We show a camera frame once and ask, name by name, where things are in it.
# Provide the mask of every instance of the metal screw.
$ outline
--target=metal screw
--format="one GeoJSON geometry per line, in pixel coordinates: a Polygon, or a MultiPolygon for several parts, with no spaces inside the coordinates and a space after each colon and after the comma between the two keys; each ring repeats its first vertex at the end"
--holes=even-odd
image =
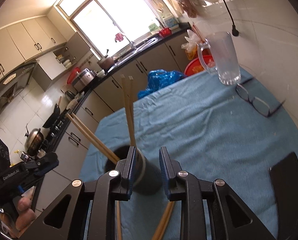
{"type": "Polygon", "coordinates": [[[178,172],[178,175],[179,175],[180,177],[187,177],[187,176],[188,176],[188,173],[187,173],[186,171],[179,171],[179,172],[178,172]]]}
{"type": "Polygon", "coordinates": [[[116,171],[116,170],[112,170],[109,172],[109,176],[110,177],[116,177],[119,175],[119,171],[116,171]]]}
{"type": "Polygon", "coordinates": [[[222,187],[222,186],[224,186],[226,183],[225,183],[225,181],[224,181],[223,179],[217,179],[217,180],[215,181],[215,184],[217,184],[218,186],[222,187]]]}
{"type": "Polygon", "coordinates": [[[79,179],[76,179],[72,182],[72,186],[79,187],[82,184],[82,181],[79,179]]]}

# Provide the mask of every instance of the eyeglass frame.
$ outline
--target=eyeglass frame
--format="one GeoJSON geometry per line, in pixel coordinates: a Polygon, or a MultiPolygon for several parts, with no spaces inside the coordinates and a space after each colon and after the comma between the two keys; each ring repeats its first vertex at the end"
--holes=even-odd
{"type": "Polygon", "coordinates": [[[280,103],[280,104],[279,104],[275,109],[273,109],[272,111],[270,110],[270,106],[269,106],[265,101],[263,101],[261,98],[254,97],[252,100],[250,100],[249,93],[248,93],[247,89],[246,89],[243,85],[246,84],[247,82],[253,80],[253,79],[254,79],[254,77],[251,77],[251,78],[247,79],[246,81],[244,81],[244,82],[242,82],[242,83],[240,83],[240,84],[236,84],[236,93],[238,94],[238,96],[239,96],[240,98],[242,98],[244,101],[246,101],[246,102],[248,102],[250,105],[252,105],[253,108],[254,108],[260,115],[262,115],[262,116],[264,116],[264,117],[271,117],[277,110],[279,110],[279,109],[281,108],[281,106],[285,103],[286,99],[285,99],[282,103],[280,103]],[[244,99],[244,98],[239,94],[239,92],[238,92],[238,87],[242,88],[242,89],[247,93],[247,95],[248,95],[248,99],[247,99],[247,100],[244,99]],[[267,114],[267,115],[266,115],[266,114],[262,114],[260,111],[258,111],[258,110],[256,109],[256,107],[255,107],[254,104],[253,104],[253,102],[254,102],[255,100],[260,101],[261,103],[263,103],[264,105],[266,105],[266,106],[268,107],[268,114],[267,114]]]}

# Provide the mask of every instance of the human hand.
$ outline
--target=human hand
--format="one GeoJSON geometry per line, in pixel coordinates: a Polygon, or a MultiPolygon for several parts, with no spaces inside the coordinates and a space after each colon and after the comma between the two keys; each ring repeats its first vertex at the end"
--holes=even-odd
{"type": "Polygon", "coordinates": [[[15,223],[16,229],[19,230],[18,236],[16,236],[11,229],[9,217],[4,213],[0,214],[0,219],[6,224],[6,226],[8,226],[9,234],[12,238],[21,237],[32,222],[37,218],[34,211],[30,209],[30,206],[31,201],[29,198],[23,197],[18,201],[17,209],[21,212],[15,223]]]}

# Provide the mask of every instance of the black cable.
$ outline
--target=black cable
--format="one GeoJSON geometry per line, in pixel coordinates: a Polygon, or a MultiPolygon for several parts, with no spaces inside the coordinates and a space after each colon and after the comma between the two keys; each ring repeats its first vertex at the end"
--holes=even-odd
{"type": "Polygon", "coordinates": [[[223,2],[224,2],[225,6],[227,8],[227,11],[228,11],[230,17],[231,17],[231,21],[232,21],[232,35],[235,36],[235,37],[237,37],[237,36],[239,36],[239,31],[236,29],[236,25],[234,24],[233,17],[231,15],[231,12],[230,12],[230,10],[228,8],[228,5],[227,5],[226,1],[223,0],[223,2]]]}

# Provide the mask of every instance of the blue gripper pad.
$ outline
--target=blue gripper pad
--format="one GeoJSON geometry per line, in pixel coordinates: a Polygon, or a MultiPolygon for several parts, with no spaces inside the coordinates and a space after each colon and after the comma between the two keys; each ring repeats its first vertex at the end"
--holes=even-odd
{"type": "Polygon", "coordinates": [[[132,156],[131,156],[131,161],[130,161],[130,171],[129,171],[129,175],[128,175],[128,190],[127,190],[127,196],[128,199],[131,198],[131,194],[133,191],[133,182],[135,180],[135,174],[136,174],[136,156],[137,156],[137,150],[132,152],[132,156]]]}
{"type": "Polygon", "coordinates": [[[159,150],[159,163],[160,163],[164,193],[166,194],[167,199],[170,199],[170,195],[171,195],[171,191],[169,188],[170,178],[169,178],[169,174],[168,174],[167,167],[165,164],[164,156],[162,154],[162,149],[159,150]]]}

